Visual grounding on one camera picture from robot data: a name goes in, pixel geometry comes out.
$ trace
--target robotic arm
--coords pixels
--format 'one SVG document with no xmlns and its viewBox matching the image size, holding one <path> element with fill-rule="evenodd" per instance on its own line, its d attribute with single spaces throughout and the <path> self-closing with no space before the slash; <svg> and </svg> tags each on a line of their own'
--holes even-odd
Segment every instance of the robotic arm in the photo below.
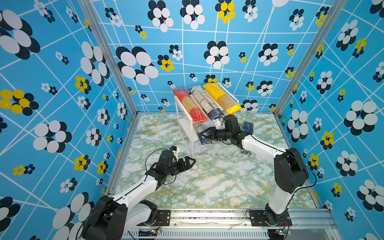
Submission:
<svg viewBox="0 0 384 240">
<path fill-rule="evenodd" d="M 196 163 L 188 156 L 177 159 L 178 152 L 175 146 L 164 150 L 159 161 L 132 187 L 113 197 L 102 196 L 84 223 L 81 236 L 87 240 L 120 239 L 123 232 L 139 223 L 154 223 L 157 206 L 143 199 L 159 189 L 169 175 L 189 170 Z"/>
<path fill-rule="evenodd" d="M 272 226 L 278 224 L 293 194 L 309 178 L 299 151 L 295 148 L 284 149 L 274 146 L 247 131 L 241 131 L 234 115 L 225 116 L 224 123 L 224 129 L 210 127 L 201 135 L 216 141 L 230 140 L 233 145 L 256 153 L 274 165 L 277 187 L 272 199 L 265 206 L 265 221 Z"/>
</svg>

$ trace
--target marble tabletop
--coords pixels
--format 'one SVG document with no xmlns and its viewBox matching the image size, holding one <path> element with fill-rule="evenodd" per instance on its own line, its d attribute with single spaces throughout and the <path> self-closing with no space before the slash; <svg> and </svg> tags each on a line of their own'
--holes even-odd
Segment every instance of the marble tabletop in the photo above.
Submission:
<svg viewBox="0 0 384 240">
<path fill-rule="evenodd" d="M 235 114 L 239 124 L 254 123 L 253 134 L 279 147 L 287 148 L 272 114 Z M 192 169 L 177 175 L 174 183 L 161 186 L 147 196 L 159 208 L 264 208 L 271 199 L 276 182 L 273 166 L 264 158 L 245 155 L 234 145 L 221 142 L 194 143 L 189 153 L 178 131 L 176 114 L 141 114 L 137 131 L 117 187 L 122 192 L 145 173 L 144 162 L 156 149 L 180 147 L 180 157 L 196 159 Z M 182 130 L 187 144 L 189 139 Z M 147 168 L 157 162 L 161 150 L 152 154 Z M 174 180 L 168 177 L 167 183 Z M 290 208 L 316 208 L 308 189 L 297 192 Z"/>
</svg>

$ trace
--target blue wall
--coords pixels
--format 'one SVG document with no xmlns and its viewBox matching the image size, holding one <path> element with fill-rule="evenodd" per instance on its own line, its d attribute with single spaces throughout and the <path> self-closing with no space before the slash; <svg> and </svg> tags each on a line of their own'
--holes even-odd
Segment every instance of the blue wall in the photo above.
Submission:
<svg viewBox="0 0 384 240">
<path fill-rule="evenodd" d="M 108 184 L 131 115 L 85 23 L 73 0 L 0 3 L 2 240 L 74 240 Z"/>
<path fill-rule="evenodd" d="M 240 103 L 257 100 L 258 107 L 253 111 L 273 111 L 293 74 L 288 72 L 297 68 L 332 3 L 92 1 L 116 62 L 125 67 L 122 72 L 135 105 L 145 112 L 174 112 L 172 89 L 203 85 L 204 81 L 225 84 Z M 179 52 L 174 54 L 176 45 Z M 212 48 L 215 45 L 220 48 L 219 54 L 218 48 Z M 134 56 L 131 65 L 135 65 L 129 65 L 128 57 L 123 64 L 119 47 L 126 48 L 124 52 L 142 48 L 153 68 L 145 70 L 149 61 L 139 58 L 143 62 L 136 63 Z M 172 62 L 164 61 L 163 65 L 164 57 Z"/>
<path fill-rule="evenodd" d="M 344 239 L 384 238 L 384 9 L 373 2 L 347 2 L 279 115 Z"/>
</svg>

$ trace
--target plastic wrapper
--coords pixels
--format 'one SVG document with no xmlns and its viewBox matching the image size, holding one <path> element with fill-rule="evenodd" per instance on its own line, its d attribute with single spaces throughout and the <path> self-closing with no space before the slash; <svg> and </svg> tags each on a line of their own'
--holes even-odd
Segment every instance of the plastic wrapper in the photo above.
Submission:
<svg viewBox="0 0 384 240">
<path fill-rule="evenodd" d="M 193 124 L 193 125 L 195 127 L 197 136 L 201 142 L 201 145 L 212 143 L 211 139 L 208 139 L 208 138 L 203 139 L 203 137 L 201 136 L 200 133 L 205 130 L 205 127 L 203 127 L 203 125 L 201 125 L 201 124 Z"/>
<path fill-rule="evenodd" d="M 228 114 L 233 114 L 242 109 L 240 104 L 228 96 L 217 83 L 207 83 L 203 87 Z"/>
<path fill-rule="evenodd" d="M 174 89 L 172 92 L 180 100 L 187 112 L 189 112 L 189 115 L 194 123 L 199 124 L 208 121 L 207 117 L 196 105 L 195 101 L 185 89 Z"/>
<path fill-rule="evenodd" d="M 223 112 L 219 109 L 219 107 L 216 104 L 213 105 L 209 101 L 209 99 L 204 95 L 204 90 L 201 86 L 190 87 L 188 90 L 192 93 L 197 102 L 200 103 L 202 109 L 205 111 L 209 119 L 213 121 L 215 118 L 224 115 Z"/>
</svg>

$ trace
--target red pasta package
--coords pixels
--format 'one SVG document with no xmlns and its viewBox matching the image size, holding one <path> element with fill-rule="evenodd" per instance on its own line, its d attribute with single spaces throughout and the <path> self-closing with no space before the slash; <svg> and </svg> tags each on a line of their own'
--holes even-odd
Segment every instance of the red pasta package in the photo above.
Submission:
<svg viewBox="0 0 384 240">
<path fill-rule="evenodd" d="M 194 123 L 203 123 L 208 121 L 204 113 L 197 106 L 185 89 L 174 89 L 172 92 L 177 96 L 185 109 L 189 112 Z"/>
</svg>

